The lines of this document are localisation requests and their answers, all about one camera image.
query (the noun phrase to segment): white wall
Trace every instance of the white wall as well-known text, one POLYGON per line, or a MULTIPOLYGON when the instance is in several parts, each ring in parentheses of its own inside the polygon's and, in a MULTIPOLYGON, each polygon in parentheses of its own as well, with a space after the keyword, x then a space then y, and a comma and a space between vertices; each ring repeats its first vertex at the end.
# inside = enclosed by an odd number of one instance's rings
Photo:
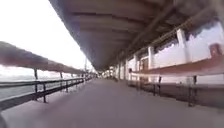
MULTIPOLYGON (((220 23, 214 23, 211 27, 203 27, 198 34, 190 35, 187 41, 190 61, 195 62, 210 58, 209 46, 219 43, 224 52, 224 36, 220 23)), ((172 45, 155 54, 155 68, 185 63, 183 48, 180 45, 172 45)), ((167 77, 162 82, 186 82, 186 78, 167 77)), ((223 75, 198 77, 198 83, 224 83, 223 75)))

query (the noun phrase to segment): covered walkway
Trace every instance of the covered walkway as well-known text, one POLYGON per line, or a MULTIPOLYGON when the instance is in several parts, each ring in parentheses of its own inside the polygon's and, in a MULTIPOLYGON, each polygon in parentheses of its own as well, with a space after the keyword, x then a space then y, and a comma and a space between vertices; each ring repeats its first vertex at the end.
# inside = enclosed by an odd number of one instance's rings
POLYGON ((10 128, 221 128, 224 112, 95 79, 78 91, 3 111, 10 128))

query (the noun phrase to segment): overhead beam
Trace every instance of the overhead beam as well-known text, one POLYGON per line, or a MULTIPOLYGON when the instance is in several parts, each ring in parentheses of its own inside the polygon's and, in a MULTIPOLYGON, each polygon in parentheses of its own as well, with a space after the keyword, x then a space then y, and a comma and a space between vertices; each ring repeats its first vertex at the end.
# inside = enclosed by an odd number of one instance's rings
POLYGON ((121 17, 114 14, 103 14, 103 13, 94 13, 94 12, 73 12, 72 16, 88 16, 88 17, 96 17, 96 18, 112 18, 116 20, 122 20, 129 23, 137 23, 137 24, 147 24, 144 20, 132 19, 129 17, 121 17))
POLYGON ((159 25, 159 23, 166 19, 167 17, 170 16, 170 14, 173 12, 173 10, 175 9, 175 7, 180 6, 181 4, 183 4, 183 0, 181 0, 178 3, 173 3, 173 1, 171 1, 166 7, 165 9, 157 16, 155 17, 155 19, 144 29, 144 31, 140 32, 135 39, 131 42, 131 44, 126 48, 126 50, 124 51, 125 54, 133 47, 133 45, 135 45, 136 43, 139 43, 139 41, 142 40, 142 38, 147 34, 152 32, 152 30, 154 30, 154 28, 156 26, 159 25))

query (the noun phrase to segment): sky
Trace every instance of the sky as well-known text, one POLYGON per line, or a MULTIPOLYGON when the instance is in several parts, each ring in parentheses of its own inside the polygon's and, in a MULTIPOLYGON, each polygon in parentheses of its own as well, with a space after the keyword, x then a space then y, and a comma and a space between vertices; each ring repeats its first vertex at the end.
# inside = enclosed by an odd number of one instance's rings
POLYGON ((48 0, 0 0, 0 17, 0 41, 84 68, 85 55, 48 0))

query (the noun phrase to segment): walkway floor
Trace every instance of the walkway floor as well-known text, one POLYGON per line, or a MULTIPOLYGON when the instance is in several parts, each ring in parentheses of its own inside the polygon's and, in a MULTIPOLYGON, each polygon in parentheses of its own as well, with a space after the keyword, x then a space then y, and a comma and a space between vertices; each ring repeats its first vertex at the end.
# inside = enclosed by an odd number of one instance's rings
POLYGON ((4 111, 10 128, 223 128, 224 111, 187 107, 174 99, 111 80, 89 81, 78 92, 56 93, 49 103, 4 111))

